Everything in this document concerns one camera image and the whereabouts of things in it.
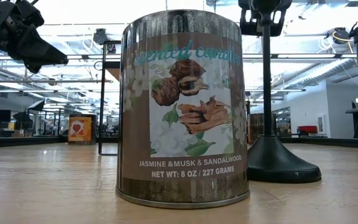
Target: metal tin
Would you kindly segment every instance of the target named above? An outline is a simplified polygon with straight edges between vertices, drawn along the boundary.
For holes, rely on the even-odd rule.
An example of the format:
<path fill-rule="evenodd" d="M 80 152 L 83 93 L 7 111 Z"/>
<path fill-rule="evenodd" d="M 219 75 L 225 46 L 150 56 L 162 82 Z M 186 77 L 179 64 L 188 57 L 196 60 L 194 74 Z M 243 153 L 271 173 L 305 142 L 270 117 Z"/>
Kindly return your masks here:
<path fill-rule="evenodd" d="M 117 194 L 160 208 L 249 196 L 241 31 L 206 11 L 129 24 L 121 54 Z"/>

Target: black round base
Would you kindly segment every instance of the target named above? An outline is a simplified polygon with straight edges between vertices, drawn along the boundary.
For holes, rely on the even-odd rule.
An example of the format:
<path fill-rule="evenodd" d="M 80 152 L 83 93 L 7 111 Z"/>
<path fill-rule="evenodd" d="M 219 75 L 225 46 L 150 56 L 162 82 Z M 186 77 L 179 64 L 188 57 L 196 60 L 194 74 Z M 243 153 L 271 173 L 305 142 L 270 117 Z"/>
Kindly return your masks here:
<path fill-rule="evenodd" d="M 318 166 L 290 152 L 276 136 L 260 136 L 248 150 L 248 178 L 262 182 L 301 184 L 321 180 Z"/>

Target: wooden surface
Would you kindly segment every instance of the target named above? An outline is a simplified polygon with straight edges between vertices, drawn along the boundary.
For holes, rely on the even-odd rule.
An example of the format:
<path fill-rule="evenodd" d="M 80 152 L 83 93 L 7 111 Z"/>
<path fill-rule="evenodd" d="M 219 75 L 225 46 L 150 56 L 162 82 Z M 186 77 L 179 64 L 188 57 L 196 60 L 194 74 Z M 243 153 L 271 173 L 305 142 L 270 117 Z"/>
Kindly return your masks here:
<path fill-rule="evenodd" d="M 114 144 L 103 144 L 106 152 Z M 0 148 L 0 223 L 358 223 L 358 149 L 287 145 L 320 166 L 313 184 L 251 182 L 249 199 L 207 210 L 142 207 L 115 196 L 116 157 L 97 146 Z"/>

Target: orange sign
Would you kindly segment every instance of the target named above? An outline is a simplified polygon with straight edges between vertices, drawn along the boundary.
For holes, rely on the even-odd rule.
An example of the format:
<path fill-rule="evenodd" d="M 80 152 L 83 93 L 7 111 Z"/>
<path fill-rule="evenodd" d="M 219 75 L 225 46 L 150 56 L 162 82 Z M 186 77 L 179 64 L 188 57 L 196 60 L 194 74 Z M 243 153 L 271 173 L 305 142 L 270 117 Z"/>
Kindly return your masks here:
<path fill-rule="evenodd" d="M 68 141 L 91 141 L 92 118 L 71 117 Z"/>

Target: walnut illustration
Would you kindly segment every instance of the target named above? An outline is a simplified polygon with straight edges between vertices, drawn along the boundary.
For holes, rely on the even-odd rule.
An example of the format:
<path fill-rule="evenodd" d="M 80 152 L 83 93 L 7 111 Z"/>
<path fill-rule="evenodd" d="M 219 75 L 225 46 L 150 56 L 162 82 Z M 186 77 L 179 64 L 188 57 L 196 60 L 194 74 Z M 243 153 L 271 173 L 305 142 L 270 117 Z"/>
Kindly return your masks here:
<path fill-rule="evenodd" d="M 207 90 L 209 86 L 203 83 L 201 77 L 187 76 L 178 82 L 180 93 L 185 96 L 197 95 L 200 90 Z"/>
<path fill-rule="evenodd" d="M 179 100 L 179 87 L 175 77 L 163 78 L 153 82 L 152 98 L 160 106 L 170 106 Z"/>
<path fill-rule="evenodd" d="M 182 59 L 172 65 L 169 73 L 177 80 L 181 80 L 187 76 L 200 77 L 204 74 L 205 69 L 192 59 Z"/>
<path fill-rule="evenodd" d="M 179 117 L 190 134 L 207 131 L 221 124 L 232 122 L 227 109 L 229 105 L 216 101 L 212 96 L 207 103 L 200 101 L 200 106 L 181 104 L 178 109 L 183 114 Z"/>

